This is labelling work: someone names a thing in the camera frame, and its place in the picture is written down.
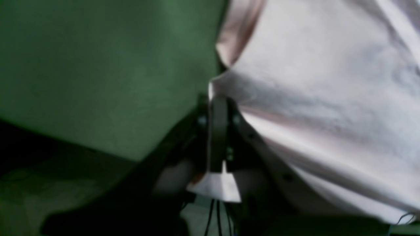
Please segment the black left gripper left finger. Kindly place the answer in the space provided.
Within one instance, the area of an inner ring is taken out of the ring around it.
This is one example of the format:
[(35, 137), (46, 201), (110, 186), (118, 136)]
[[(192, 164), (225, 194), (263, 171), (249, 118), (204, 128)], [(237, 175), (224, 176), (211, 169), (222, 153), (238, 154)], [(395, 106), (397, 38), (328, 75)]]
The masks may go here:
[(45, 236), (189, 236), (180, 216), (186, 187), (206, 169), (209, 101), (198, 104), (147, 157), (105, 194), (76, 209), (55, 213)]

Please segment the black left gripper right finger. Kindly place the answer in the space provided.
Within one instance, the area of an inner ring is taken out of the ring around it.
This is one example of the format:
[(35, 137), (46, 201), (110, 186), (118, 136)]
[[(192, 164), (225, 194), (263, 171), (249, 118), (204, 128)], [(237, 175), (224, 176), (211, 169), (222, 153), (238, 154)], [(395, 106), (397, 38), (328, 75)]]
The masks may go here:
[(388, 236), (390, 226), (324, 200), (263, 141), (235, 102), (217, 97), (217, 172), (233, 175), (240, 236)]

